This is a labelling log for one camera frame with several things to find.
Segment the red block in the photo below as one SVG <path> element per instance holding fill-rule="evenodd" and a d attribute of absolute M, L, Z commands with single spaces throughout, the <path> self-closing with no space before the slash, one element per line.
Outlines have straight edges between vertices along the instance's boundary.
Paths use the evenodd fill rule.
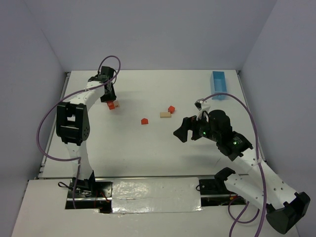
<path fill-rule="evenodd" d="M 110 107 L 110 106 L 114 106 L 113 101 L 108 101 L 107 104 L 108 104 L 109 107 Z"/>
<path fill-rule="evenodd" d="M 175 107 L 173 107 L 172 105 L 168 108 L 168 112 L 172 113 L 176 110 Z"/>
<path fill-rule="evenodd" d="M 148 119 L 143 118 L 143 119 L 141 120 L 141 124 L 142 124 L 142 125 L 148 124 Z"/>

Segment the white table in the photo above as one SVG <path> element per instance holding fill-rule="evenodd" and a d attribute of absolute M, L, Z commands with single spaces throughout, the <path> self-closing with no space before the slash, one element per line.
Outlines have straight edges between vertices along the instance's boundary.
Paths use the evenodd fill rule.
<path fill-rule="evenodd" d="M 235 70 L 225 72 L 229 93 L 245 101 Z M 72 71 L 66 95 L 85 88 L 95 71 Z M 91 126 L 87 140 L 89 160 L 96 177 L 214 175 L 224 167 L 242 174 L 207 139 L 182 143 L 173 135 L 184 117 L 198 113 L 194 102 L 211 93 L 212 70 L 121 71 L 115 84 L 120 108 L 110 111 L 99 100 L 89 111 Z M 211 109 L 221 109 L 231 118 L 233 129 L 255 145 L 248 114 L 234 99 L 209 100 Z M 159 113 L 172 105 L 172 118 Z M 148 118 L 148 125 L 141 125 Z M 61 138 L 54 131 L 49 154 L 68 158 Z M 70 163 L 47 159 L 41 178 L 72 177 Z"/>
<path fill-rule="evenodd" d="M 228 237 L 233 220 L 227 206 L 205 207 L 202 211 L 150 214 L 100 214 L 96 209 L 65 210 L 67 189 L 59 181 L 29 182 L 12 237 Z M 237 216 L 244 206 L 232 206 Z M 249 206 L 241 220 L 256 213 Z M 253 237 L 259 218 L 237 224 L 233 237 Z M 295 227 L 286 235 L 276 232 L 265 220 L 260 237 L 298 237 Z"/>

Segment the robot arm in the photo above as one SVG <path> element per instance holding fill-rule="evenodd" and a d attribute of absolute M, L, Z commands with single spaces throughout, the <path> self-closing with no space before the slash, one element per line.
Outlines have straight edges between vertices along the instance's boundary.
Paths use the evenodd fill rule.
<path fill-rule="evenodd" d="M 100 74 L 89 79 L 85 92 L 78 94 L 69 102 L 60 102 L 57 106 L 57 135 L 65 143 L 71 158 L 81 157 L 77 182 L 77 188 L 81 190 L 93 191 L 95 184 L 94 172 L 89 163 L 86 146 L 86 140 L 90 134 L 88 111 L 99 98 L 101 102 L 116 99 L 112 83 L 94 90 L 89 90 L 89 88 L 105 83 L 113 75 L 114 69 L 102 67 Z M 73 161 L 73 179 L 75 179 L 78 165 L 76 160 Z"/>
<path fill-rule="evenodd" d="M 251 185 L 229 168 L 215 175 L 226 189 L 244 197 L 259 209 L 262 209 L 263 186 L 258 162 L 261 162 L 267 184 L 267 215 L 270 225 L 285 234 L 306 213 L 310 203 L 309 196 L 297 193 L 276 175 L 264 161 L 257 161 L 252 144 L 241 134 L 233 131 L 230 118 L 221 110 L 208 113 L 207 102 L 197 101 L 197 116 L 184 118 L 179 129 L 174 131 L 182 142 L 187 141 L 188 130 L 192 131 L 191 140 L 205 137 L 216 142 L 220 152 L 233 163 L 241 167 L 254 181 Z"/>

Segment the blue box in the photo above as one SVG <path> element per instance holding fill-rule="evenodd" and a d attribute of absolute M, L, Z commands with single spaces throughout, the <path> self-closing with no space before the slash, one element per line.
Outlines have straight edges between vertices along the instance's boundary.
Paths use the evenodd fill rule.
<path fill-rule="evenodd" d="M 212 72 L 211 76 L 211 92 L 212 95 L 220 92 L 226 92 L 227 93 L 227 88 L 226 88 L 226 81 L 225 81 L 225 74 L 224 72 Z M 224 100 L 226 95 L 217 95 L 212 97 L 213 100 Z"/>

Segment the white wall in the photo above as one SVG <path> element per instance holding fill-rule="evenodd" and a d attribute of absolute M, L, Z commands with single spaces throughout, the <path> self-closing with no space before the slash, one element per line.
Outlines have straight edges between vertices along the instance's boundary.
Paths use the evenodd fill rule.
<path fill-rule="evenodd" d="M 22 0 L 0 1 L 0 236 L 11 236 L 28 179 L 42 155 L 36 129 L 60 96 L 65 75 Z M 45 125 L 45 146 L 52 118 Z"/>
<path fill-rule="evenodd" d="M 240 69 L 276 0 L 25 0 L 63 67 Z"/>
<path fill-rule="evenodd" d="M 316 1 L 278 0 L 241 70 L 268 163 L 312 202 L 300 236 L 316 236 Z"/>

